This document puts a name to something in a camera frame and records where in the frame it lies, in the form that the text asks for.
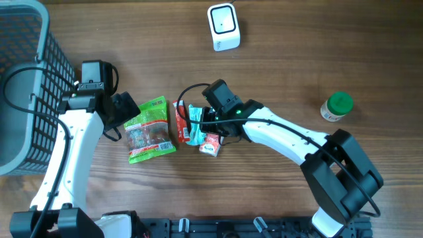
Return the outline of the red snack stick packet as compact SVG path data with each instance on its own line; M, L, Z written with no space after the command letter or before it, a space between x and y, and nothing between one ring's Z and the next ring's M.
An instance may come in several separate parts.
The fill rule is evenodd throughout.
M184 101L180 100L179 104L174 100L173 106L175 107L175 115L176 115L176 127L178 132L178 141L180 143L189 142L190 141L190 132L188 130L188 124L183 117L186 117L186 110L184 107Z

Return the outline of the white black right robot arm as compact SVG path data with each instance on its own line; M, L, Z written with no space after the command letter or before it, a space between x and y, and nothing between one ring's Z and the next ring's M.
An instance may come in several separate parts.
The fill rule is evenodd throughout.
M212 110L201 119L202 130L265 145L299 165L319 205L311 218L319 235L335 237L366 204L375 205L383 178L349 132L297 126L255 100L243 102L222 79L202 94Z

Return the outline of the teal wipes packet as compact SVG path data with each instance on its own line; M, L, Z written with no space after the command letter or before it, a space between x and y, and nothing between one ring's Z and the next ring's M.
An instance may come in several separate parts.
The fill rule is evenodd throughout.
M188 107L189 110L189 120L191 121L200 121L202 116L202 108L194 107L192 104ZM190 141L187 142L188 145L196 146L204 143L206 134L200 130L200 125L196 123L190 123Z

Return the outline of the red small carton box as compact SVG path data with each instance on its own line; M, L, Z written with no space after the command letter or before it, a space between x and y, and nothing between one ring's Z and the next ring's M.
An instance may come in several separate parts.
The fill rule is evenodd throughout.
M206 134L204 142L200 145L199 151L214 157L217 157L221 144L223 142L223 137L217 134Z

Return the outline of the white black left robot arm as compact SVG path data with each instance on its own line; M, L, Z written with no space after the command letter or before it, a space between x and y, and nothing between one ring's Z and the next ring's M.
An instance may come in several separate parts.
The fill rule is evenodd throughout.
M148 233L135 211L110 212L94 221L85 213L95 147L109 130L137 116L129 93L118 94L118 70L101 60L84 61L82 78L62 94L57 116L34 115L58 124L43 184L27 212L15 212L13 237L143 237Z

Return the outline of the green gummy candy bag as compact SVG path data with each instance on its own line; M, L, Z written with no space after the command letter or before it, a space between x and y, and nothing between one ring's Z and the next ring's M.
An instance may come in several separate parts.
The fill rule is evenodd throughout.
M138 106L140 113L124 124L129 164L176 151L169 136L168 105L164 96Z

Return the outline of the green lid spread jar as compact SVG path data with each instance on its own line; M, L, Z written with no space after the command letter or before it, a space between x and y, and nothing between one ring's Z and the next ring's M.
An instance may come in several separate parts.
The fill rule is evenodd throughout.
M323 103L321 106L321 116L329 122L337 122L349 114L353 107L353 98L348 93L338 91Z

